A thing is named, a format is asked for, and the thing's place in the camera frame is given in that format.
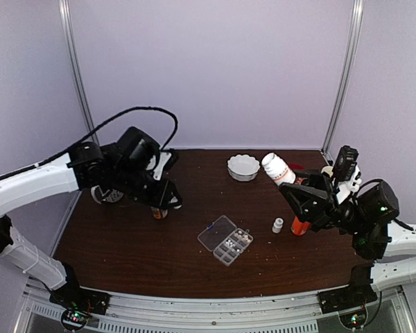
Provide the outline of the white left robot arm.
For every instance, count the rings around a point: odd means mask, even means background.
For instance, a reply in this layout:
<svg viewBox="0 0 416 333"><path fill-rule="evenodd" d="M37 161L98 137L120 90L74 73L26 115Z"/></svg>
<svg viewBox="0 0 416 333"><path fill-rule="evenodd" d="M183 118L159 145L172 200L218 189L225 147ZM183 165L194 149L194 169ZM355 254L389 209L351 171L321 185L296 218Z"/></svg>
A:
<svg viewBox="0 0 416 333"><path fill-rule="evenodd" d="M160 148L144 131L130 127L114 143L78 142L48 162L38 162L0 176L0 257L40 280L71 308L86 301L73 271L27 241L8 213L63 193L91 189L106 199L114 192L156 210L177 209L182 197L164 177L177 153Z"/></svg>

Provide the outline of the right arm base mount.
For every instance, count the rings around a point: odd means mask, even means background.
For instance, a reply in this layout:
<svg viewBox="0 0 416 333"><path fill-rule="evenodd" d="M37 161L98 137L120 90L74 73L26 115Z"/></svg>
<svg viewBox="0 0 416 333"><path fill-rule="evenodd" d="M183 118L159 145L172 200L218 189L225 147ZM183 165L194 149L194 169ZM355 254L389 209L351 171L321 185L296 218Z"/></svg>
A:
<svg viewBox="0 0 416 333"><path fill-rule="evenodd" d="M370 287L343 287L319 292L318 299L322 313L328 314L366 305L378 296Z"/></svg>

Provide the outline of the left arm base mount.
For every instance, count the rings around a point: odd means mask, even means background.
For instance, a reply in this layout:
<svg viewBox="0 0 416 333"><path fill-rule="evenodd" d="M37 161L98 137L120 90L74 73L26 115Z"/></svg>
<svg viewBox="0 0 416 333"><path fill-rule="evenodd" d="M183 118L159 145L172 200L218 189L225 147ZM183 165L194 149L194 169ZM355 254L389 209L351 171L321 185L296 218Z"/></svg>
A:
<svg viewBox="0 0 416 333"><path fill-rule="evenodd" d="M105 315L110 303L110 295L101 291L79 288L77 291L49 290L49 301L71 311L84 314Z"/></svg>

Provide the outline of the orange cylindrical bottle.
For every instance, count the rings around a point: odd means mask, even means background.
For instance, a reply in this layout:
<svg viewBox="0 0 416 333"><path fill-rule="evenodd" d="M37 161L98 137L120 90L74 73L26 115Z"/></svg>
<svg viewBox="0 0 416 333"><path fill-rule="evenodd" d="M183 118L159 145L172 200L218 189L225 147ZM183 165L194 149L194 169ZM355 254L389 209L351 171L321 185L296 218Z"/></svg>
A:
<svg viewBox="0 0 416 333"><path fill-rule="evenodd" d="M302 236L304 235L310 228L310 223L308 221L301 222L297 216L294 217L293 222L291 224L291 232L295 236Z"/></svg>

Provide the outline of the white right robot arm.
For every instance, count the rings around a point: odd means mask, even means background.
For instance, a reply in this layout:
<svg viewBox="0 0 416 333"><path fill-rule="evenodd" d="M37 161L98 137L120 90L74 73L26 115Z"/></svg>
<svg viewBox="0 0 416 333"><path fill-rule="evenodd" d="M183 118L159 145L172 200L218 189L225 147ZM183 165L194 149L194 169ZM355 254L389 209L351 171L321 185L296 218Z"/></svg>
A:
<svg viewBox="0 0 416 333"><path fill-rule="evenodd" d="M367 260L352 269L342 290L342 301L351 307L368 292L416 282L416 225L398 219L399 200L386 181L373 179L372 188L361 193L360 174L301 172L301 182L278 186L300 222L314 232L336 228L352 236L352 248Z"/></svg>

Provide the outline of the small white pill bottle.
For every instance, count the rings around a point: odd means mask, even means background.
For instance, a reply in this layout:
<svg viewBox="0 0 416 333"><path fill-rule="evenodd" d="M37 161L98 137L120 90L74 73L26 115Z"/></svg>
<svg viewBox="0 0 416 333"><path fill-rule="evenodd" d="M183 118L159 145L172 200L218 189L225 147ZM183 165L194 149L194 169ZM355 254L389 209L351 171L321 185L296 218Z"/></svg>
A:
<svg viewBox="0 0 416 333"><path fill-rule="evenodd" d="M283 226L284 226L284 220L282 218L276 218L272 225L272 232L275 234L279 234Z"/></svg>

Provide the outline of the clear plastic pill organizer box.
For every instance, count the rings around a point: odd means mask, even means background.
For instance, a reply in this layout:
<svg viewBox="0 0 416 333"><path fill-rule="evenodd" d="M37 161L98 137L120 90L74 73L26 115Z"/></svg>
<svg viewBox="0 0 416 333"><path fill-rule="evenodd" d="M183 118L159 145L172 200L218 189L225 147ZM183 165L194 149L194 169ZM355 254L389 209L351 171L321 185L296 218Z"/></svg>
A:
<svg viewBox="0 0 416 333"><path fill-rule="evenodd" d="M230 266L248 249L254 238L249 230L239 228L222 215L198 235L198 241L219 262Z"/></svg>

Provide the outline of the white orange vitamin bottle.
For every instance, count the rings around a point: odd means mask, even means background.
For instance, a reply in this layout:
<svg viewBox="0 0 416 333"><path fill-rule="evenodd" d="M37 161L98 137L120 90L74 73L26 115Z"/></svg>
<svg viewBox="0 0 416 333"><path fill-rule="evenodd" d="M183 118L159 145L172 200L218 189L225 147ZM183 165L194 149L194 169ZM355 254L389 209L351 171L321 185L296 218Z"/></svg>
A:
<svg viewBox="0 0 416 333"><path fill-rule="evenodd" d="M163 210L157 207L151 207L151 210L155 219L161 220L168 216L168 210Z"/></svg>

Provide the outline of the small white capped bottle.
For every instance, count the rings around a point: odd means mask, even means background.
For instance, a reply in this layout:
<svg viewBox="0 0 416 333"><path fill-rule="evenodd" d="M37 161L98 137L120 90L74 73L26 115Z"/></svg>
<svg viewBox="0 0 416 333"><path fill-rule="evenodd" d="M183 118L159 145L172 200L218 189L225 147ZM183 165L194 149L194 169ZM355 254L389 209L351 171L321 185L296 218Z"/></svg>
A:
<svg viewBox="0 0 416 333"><path fill-rule="evenodd" d="M282 183L294 184L296 175L287 163L275 153L268 153L261 161L266 175L279 186Z"/></svg>

